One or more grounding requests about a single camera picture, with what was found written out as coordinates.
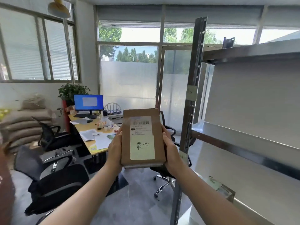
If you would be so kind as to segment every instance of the computer monitor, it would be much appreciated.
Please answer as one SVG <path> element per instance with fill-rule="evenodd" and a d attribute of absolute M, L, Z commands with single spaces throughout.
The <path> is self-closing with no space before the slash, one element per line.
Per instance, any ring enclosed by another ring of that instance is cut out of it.
<path fill-rule="evenodd" d="M 103 95 L 74 95 L 75 110 L 103 110 Z"/>

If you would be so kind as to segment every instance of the metal shelf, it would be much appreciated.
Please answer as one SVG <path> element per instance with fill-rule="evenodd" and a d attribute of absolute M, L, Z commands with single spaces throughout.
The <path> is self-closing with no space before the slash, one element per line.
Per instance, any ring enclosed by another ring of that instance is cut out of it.
<path fill-rule="evenodd" d="M 300 180 L 300 149 L 201 121 L 192 137 Z"/>
<path fill-rule="evenodd" d="M 300 39 L 237 46 L 203 52 L 208 64 L 250 60 L 286 60 L 300 58 Z"/>

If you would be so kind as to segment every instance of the glass door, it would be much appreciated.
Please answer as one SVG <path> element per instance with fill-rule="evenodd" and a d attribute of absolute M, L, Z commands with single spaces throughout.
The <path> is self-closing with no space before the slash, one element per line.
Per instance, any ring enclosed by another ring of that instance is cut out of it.
<path fill-rule="evenodd" d="M 191 46 L 163 46 L 158 107 L 165 123 L 177 132 L 182 130 L 185 96 L 188 85 Z"/>

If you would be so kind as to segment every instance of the wooden desk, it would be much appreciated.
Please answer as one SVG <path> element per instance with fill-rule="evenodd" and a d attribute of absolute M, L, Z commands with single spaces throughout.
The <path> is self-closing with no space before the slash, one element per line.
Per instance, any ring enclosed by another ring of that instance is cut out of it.
<path fill-rule="evenodd" d="M 70 120 L 71 121 L 75 121 L 76 119 L 80 118 L 80 117 L 74 117 L 74 115 L 68 115 Z M 104 131 L 103 129 L 102 130 L 97 130 L 97 125 L 96 123 L 99 122 L 99 118 L 96 118 L 96 119 L 93 119 L 92 122 L 86 124 L 86 125 L 82 125 L 82 124 L 76 124 L 74 125 L 75 128 L 77 129 L 78 132 L 80 131 L 85 131 L 85 130 L 91 130 L 91 129 L 95 129 L 97 132 L 103 132 L 103 133 L 114 133 L 114 130 L 118 130 L 119 127 L 117 124 L 114 124 L 114 128 L 111 129 L 111 130 L 108 130 L 108 131 Z M 96 143 L 95 140 L 90 140 L 90 141 L 83 141 L 84 144 L 86 145 L 88 151 L 90 152 L 91 155 L 96 155 L 98 153 L 101 153 L 101 152 L 104 152 L 104 151 L 107 151 L 108 148 L 103 148 L 103 149 L 100 149 L 100 150 L 91 150 L 91 146 L 93 144 Z"/>

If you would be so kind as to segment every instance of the box on desk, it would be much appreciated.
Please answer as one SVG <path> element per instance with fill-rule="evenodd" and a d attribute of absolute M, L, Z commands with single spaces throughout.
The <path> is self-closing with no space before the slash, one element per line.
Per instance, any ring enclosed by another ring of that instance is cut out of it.
<path fill-rule="evenodd" d="M 123 111 L 122 158 L 125 168 L 161 166 L 166 161 L 158 109 Z"/>

